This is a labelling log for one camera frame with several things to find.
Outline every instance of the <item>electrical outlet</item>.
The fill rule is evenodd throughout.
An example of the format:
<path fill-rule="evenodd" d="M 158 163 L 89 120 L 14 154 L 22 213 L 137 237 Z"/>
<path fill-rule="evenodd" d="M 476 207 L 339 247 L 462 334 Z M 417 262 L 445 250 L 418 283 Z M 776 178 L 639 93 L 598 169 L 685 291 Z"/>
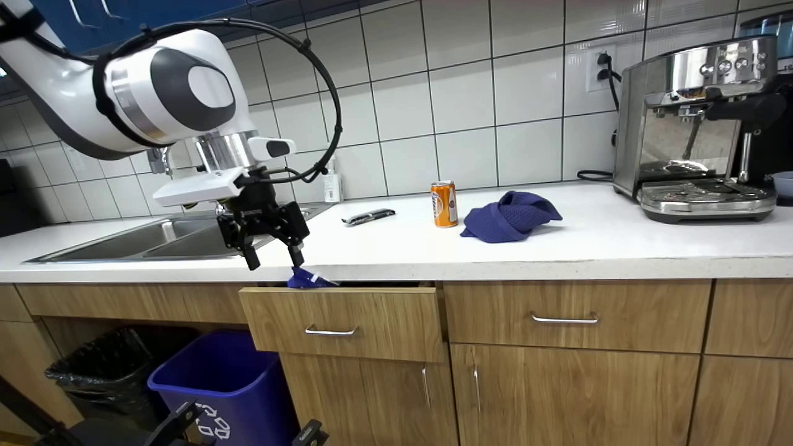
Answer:
<path fill-rule="evenodd" d="M 585 55 L 585 93 L 607 93 L 609 81 L 600 81 L 598 73 L 602 69 L 598 64 L 598 58 L 607 53 L 611 63 L 616 59 L 616 48 L 614 45 L 602 45 L 602 48 L 590 48 Z"/>

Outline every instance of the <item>stainless steel sink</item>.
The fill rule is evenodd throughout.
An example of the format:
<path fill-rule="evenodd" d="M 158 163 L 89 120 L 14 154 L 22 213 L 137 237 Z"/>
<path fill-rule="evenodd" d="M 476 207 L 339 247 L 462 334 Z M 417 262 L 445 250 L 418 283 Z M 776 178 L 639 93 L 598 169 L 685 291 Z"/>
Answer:
<path fill-rule="evenodd" d="M 315 219 L 327 207 L 302 208 L 305 219 Z M 253 245 L 260 247 L 272 237 L 262 235 Z M 235 250 L 225 247 L 216 216 L 172 216 L 152 226 L 115 233 L 84 245 L 72 245 L 28 262 L 148 262 L 148 260 L 214 260 L 232 257 Z"/>

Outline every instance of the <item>blue recycling bin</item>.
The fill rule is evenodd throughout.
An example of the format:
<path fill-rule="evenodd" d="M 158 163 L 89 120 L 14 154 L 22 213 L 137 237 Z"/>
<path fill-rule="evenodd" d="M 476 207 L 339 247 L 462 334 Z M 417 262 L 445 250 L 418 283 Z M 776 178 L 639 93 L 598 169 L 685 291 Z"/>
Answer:
<path fill-rule="evenodd" d="M 217 446 L 288 446 L 297 433 L 293 399 L 272 351 L 255 351 L 247 333 L 211 333 L 148 377 L 148 389 L 175 411 L 195 401 L 198 433 Z"/>

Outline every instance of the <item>white tile wall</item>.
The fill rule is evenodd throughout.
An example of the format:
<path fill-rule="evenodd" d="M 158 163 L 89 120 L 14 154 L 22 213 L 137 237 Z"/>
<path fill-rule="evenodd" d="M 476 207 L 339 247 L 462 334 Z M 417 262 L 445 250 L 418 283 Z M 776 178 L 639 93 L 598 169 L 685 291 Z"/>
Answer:
<path fill-rule="evenodd" d="M 740 21 L 793 0 L 386 0 L 300 22 L 339 84 L 344 133 L 334 159 L 346 199 L 576 181 L 611 169 L 616 114 L 598 53 L 624 69 L 687 45 L 732 38 Z M 300 154 L 268 167 L 310 169 L 329 142 L 331 105 L 312 68 L 266 36 L 230 45 L 250 120 Z M 152 193 L 147 154 L 94 161 L 65 147 L 29 101 L 0 105 L 0 157 L 54 224 L 178 213 Z M 172 150 L 174 177 L 201 157 Z M 322 181 L 277 185 L 322 202 Z"/>

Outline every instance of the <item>espresso machine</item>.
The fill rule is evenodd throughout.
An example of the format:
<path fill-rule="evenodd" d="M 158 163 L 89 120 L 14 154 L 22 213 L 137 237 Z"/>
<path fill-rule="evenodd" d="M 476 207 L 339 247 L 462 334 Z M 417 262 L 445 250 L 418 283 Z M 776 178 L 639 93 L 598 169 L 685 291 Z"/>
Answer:
<path fill-rule="evenodd" d="M 789 84 L 774 36 L 676 50 L 628 69 L 614 192 L 654 220 L 766 219 L 776 193 L 768 169 L 753 163 L 771 151 L 793 159 L 784 142 Z"/>

